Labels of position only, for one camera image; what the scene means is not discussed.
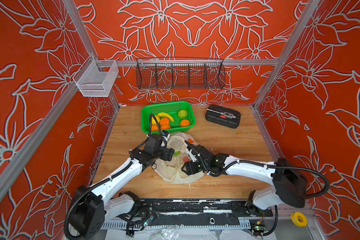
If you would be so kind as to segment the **orange toy fruit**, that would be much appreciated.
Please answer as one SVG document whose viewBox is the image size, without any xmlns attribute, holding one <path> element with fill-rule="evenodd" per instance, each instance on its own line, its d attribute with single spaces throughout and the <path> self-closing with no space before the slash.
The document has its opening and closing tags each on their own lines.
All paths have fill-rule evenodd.
<svg viewBox="0 0 360 240">
<path fill-rule="evenodd" d="M 159 131 L 159 130 L 160 130 L 160 127 L 158 125 L 152 125 L 151 126 L 151 131 L 152 132 Z"/>
</svg>

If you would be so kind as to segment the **orange toy tangerine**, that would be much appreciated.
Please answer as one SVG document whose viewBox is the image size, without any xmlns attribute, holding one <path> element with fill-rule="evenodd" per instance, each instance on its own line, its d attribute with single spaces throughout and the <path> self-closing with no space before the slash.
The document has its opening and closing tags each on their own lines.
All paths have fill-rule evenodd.
<svg viewBox="0 0 360 240">
<path fill-rule="evenodd" d="M 168 129 L 171 129 L 171 126 L 170 125 L 161 125 L 160 129 L 161 130 L 168 130 Z"/>
</svg>

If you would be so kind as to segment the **yellow toy lemon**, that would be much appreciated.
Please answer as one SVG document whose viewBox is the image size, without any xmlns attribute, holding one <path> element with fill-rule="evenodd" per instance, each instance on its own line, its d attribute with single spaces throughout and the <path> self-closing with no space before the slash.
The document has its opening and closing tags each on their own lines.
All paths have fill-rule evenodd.
<svg viewBox="0 0 360 240">
<path fill-rule="evenodd" d="M 157 115 L 153 115 L 151 122 L 152 122 L 152 125 L 157 125 L 157 124 L 159 124 L 159 123 L 160 123 L 160 117 L 157 116 Z"/>
</svg>

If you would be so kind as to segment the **translucent printed plastic bag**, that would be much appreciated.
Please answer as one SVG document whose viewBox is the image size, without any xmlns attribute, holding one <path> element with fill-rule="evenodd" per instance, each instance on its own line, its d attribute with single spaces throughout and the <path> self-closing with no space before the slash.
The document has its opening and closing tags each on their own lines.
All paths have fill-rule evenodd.
<svg viewBox="0 0 360 240">
<path fill-rule="evenodd" d="M 174 149 L 175 152 L 180 151 L 181 154 L 178 156 L 173 155 L 170 162 L 166 162 L 161 159 L 158 159 L 155 162 L 154 171 L 167 183 L 175 185 L 190 184 L 198 181 L 204 176 L 203 172 L 191 176 L 187 176 L 182 172 L 181 168 L 184 163 L 191 160 L 186 153 L 186 148 L 188 145 L 185 143 L 185 141 L 196 145 L 194 138 L 190 134 L 183 132 L 171 133 L 167 146 L 168 148 Z"/>
</svg>

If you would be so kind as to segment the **green toy fruit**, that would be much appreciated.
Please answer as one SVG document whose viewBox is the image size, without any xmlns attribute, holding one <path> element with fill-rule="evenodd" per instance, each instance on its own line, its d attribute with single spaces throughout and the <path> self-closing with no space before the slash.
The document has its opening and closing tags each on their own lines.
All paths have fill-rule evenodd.
<svg viewBox="0 0 360 240">
<path fill-rule="evenodd" d="M 185 119 L 188 116 L 188 111 L 187 110 L 180 110 L 178 112 L 178 117 L 181 119 Z"/>
</svg>

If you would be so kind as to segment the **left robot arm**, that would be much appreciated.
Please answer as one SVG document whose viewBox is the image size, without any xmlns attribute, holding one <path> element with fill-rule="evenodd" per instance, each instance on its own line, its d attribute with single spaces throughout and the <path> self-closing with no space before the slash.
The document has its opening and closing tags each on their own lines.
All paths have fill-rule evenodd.
<svg viewBox="0 0 360 240">
<path fill-rule="evenodd" d="M 90 239 L 106 220 L 129 213 L 136 202 L 133 197 L 129 194 L 114 200 L 112 197 L 157 159 L 172 159 L 175 151 L 167 147 L 170 136 L 167 130 L 159 130 L 157 134 L 149 132 L 141 144 L 129 150 L 129 158 L 118 169 L 90 187 L 77 188 L 64 221 L 65 237 Z"/>
</svg>

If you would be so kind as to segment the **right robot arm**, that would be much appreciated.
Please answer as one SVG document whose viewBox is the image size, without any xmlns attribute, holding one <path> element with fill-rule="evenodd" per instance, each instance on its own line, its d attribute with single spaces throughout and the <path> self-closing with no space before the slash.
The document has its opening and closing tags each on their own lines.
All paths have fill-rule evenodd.
<svg viewBox="0 0 360 240">
<path fill-rule="evenodd" d="M 184 163 L 182 172 L 191 176 L 203 172 L 211 177 L 237 175 L 269 184 L 269 187 L 252 191 L 247 200 L 247 208 L 266 210 L 271 206 L 287 204 L 294 208 L 303 208 L 306 199 L 324 195 L 330 189 L 329 180 L 320 172 L 296 167 L 288 160 L 279 158 L 276 162 L 256 162 L 239 159 L 228 154 L 213 154 L 201 145 L 186 142 L 186 152 L 190 161 Z M 319 192 L 307 194 L 308 172 L 324 182 Z"/>
</svg>

